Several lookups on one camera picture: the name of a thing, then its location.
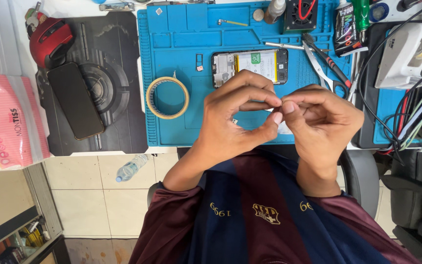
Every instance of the white device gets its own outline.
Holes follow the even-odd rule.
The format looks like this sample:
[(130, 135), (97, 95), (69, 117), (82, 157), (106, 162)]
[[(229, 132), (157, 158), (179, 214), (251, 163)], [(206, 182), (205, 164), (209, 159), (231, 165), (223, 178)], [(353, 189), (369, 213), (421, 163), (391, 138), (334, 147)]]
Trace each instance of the white device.
[(374, 87), (410, 89), (421, 79), (421, 70), (422, 23), (407, 23), (393, 36), (388, 36)]

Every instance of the small bottle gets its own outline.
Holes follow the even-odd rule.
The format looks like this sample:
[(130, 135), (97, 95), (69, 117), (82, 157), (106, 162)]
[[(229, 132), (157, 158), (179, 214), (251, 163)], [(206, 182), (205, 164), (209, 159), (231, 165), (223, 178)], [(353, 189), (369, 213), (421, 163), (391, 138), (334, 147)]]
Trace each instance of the small bottle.
[(272, 0), (265, 12), (265, 22), (274, 24), (286, 10), (286, 0)]
[(123, 167), (118, 169), (117, 177), (115, 180), (117, 182), (127, 181), (133, 177), (139, 169), (141, 169), (146, 162), (148, 162), (148, 156), (144, 154), (136, 155), (131, 161), (127, 162)]

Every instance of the blue silicone repair mat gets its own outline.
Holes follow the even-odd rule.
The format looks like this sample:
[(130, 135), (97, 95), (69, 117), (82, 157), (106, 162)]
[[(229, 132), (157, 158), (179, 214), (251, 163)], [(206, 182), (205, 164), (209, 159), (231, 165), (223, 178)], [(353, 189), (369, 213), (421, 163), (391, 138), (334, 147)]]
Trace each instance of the blue silicone repair mat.
[[(149, 146), (190, 146), (197, 139), (203, 115), (203, 99), (214, 91), (211, 55), (214, 52), (271, 49), (264, 41), (301, 45), (301, 34), (281, 35), (283, 17), (275, 24), (253, 19), (256, 9), (266, 10), (270, 2), (235, 4), (186, 4), (149, 6), (138, 11), (141, 67), (144, 94), (149, 84), (159, 77), (171, 77), (175, 71), (190, 93), (187, 111), (174, 119), (156, 117), (146, 106), (146, 128)], [(319, 0), (316, 29), (311, 32), (319, 48), (329, 48), (328, 54), (343, 70), (351, 73), (351, 56), (338, 58), (333, 51), (333, 20), (336, 0)], [(219, 19), (241, 22), (218, 25)], [(203, 71), (196, 70), (196, 54), (203, 54)], [(309, 84), (319, 84), (304, 51), (288, 50), (288, 82), (275, 85), (282, 97)], [(336, 75), (322, 60), (319, 63), (331, 79)], [(163, 83), (155, 91), (155, 105), (165, 114), (177, 113), (183, 106), (184, 95), (173, 83)], [(268, 111), (238, 112), (234, 118), (245, 129), (260, 126)], [(294, 143), (293, 135), (278, 135), (269, 144)]]

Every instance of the black smartphone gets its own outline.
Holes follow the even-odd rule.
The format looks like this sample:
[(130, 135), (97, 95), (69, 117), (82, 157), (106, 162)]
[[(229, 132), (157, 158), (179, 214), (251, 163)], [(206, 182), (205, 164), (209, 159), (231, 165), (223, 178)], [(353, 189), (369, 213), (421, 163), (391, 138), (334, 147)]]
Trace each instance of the black smartphone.
[(76, 63), (66, 63), (46, 75), (74, 138), (80, 141), (105, 130)]
[(242, 69), (265, 76), (276, 85), (287, 82), (287, 49), (216, 52), (211, 56), (212, 81), (219, 88)]

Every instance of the phone battery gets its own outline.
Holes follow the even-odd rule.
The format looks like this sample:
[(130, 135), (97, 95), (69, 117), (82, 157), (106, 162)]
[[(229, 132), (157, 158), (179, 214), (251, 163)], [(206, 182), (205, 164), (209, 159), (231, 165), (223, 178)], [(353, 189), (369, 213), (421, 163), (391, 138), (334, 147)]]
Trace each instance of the phone battery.
[(278, 82), (276, 72), (276, 51), (241, 53), (235, 55), (237, 71), (250, 70)]

